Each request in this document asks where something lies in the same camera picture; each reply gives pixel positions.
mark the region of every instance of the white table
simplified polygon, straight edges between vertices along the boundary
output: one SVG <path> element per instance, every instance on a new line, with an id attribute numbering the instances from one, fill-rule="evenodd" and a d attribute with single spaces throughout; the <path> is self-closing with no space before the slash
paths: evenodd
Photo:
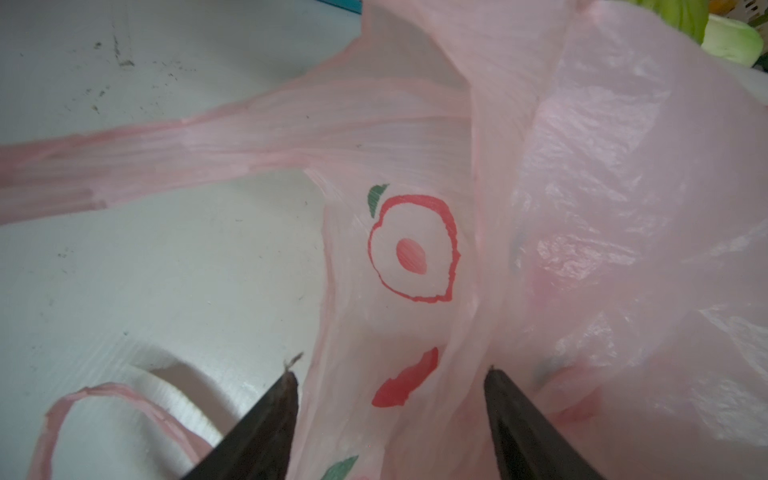
<path id="1" fill-rule="evenodd" d="M 341 50 L 359 16 L 315 0 L 4 0 L 0 143 L 196 114 Z M 306 352 L 322 198 L 298 171 L 0 228 L 0 478 L 23 478 L 59 396 L 127 382 L 211 442 Z M 65 423 L 55 478 L 178 478 L 120 400 Z"/>

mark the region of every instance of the plastic bag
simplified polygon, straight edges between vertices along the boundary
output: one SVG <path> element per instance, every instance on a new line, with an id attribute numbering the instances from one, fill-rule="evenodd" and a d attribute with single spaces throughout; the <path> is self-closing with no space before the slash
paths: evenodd
<path id="1" fill-rule="evenodd" d="M 205 439 L 191 432 L 170 413 L 131 387 L 120 383 L 104 383 L 63 396 L 48 410 L 48 413 L 45 414 L 43 432 L 40 434 L 35 452 L 32 454 L 27 480 L 49 480 L 51 478 L 53 471 L 51 461 L 61 426 L 64 425 L 64 420 L 74 404 L 88 397 L 114 397 L 124 400 L 144 413 L 160 428 L 164 435 L 179 445 L 181 451 L 193 463 L 199 463 L 211 451 L 211 446 Z"/>
<path id="2" fill-rule="evenodd" d="M 0 150 L 0 218 L 300 167 L 327 292 L 288 478 L 498 478 L 506 371 L 608 478 L 768 475 L 768 113 L 622 2 L 370 0 L 307 76 Z"/>

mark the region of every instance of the cabbage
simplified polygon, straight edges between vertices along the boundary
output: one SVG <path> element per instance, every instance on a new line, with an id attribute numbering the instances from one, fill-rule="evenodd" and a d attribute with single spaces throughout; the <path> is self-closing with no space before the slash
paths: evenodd
<path id="1" fill-rule="evenodd" d="M 701 48 L 716 57 L 751 67 L 763 52 L 763 39 L 746 23 L 710 15 Z"/>
<path id="2" fill-rule="evenodd" d="M 669 26 L 701 45 L 709 17 L 709 0 L 626 0 L 656 12 Z"/>

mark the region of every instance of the pink plastic bag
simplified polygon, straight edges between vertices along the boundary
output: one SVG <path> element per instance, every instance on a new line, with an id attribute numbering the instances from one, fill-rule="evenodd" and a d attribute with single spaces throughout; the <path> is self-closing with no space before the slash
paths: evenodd
<path id="1" fill-rule="evenodd" d="M 490 365 L 608 478 L 765 478 L 767 131 L 622 2 L 367 0 L 271 94 L 3 147 L 0 219 L 304 169 L 328 278 L 290 480 L 498 478 Z"/>

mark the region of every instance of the red peach outline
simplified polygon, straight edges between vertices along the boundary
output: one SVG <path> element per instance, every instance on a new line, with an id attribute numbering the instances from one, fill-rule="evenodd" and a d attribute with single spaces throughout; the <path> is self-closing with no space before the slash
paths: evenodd
<path id="1" fill-rule="evenodd" d="M 442 295 L 410 296 L 403 292 L 398 292 L 397 290 L 393 289 L 392 287 L 386 284 L 386 282 L 382 278 L 382 274 L 379 272 L 378 269 L 376 269 L 376 265 L 374 265 L 373 263 L 373 255 L 371 254 L 371 241 L 373 240 L 373 234 L 384 223 L 384 216 L 386 215 L 387 210 L 394 207 L 395 205 L 400 205 L 400 204 L 415 204 L 415 205 L 419 205 L 420 207 L 429 208 L 430 210 L 436 212 L 440 216 L 443 224 L 445 225 L 445 230 L 448 232 L 448 236 L 451 239 L 451 248 L 453 251 L 453 255 L 451 260 L 451 266 L 448 270 L 448 288 L 445 289 L 445 293 Z M 440 200 L 439 198 L 432 197 L 430 195 L 398 195 L 397 197 L 388 198 L 382 205 L 382 209 L 379 212 L 379 221 L 373 225 L 373 228 L 371 229 L 371 234 L 368 236 L 368 258 L 371 260 L 371 265 L 373 266 L 373 269 L 379 275 L 379 280 L 381 280 L 382 285 L 387 287 L 394 293 L 397 293 L 398 295 L 405 297 L 408 300 L 411 300 L 413 302 L 426 302 L 426 303 L 450 302 L 451 300 L 453 300 L 453 282 L 454 280 L 456 280 L 456 267 L 458 265 L 458 259 L 462 257 L 462 255 L 458 252 L 457 236 L 458 236 L 458 231 L 456 230 L 456 222 L 455 220 L 453 220 L 453 215 L 451 214 L 451 210 L 448 208 L 448 204 L 446 202 Z"/>

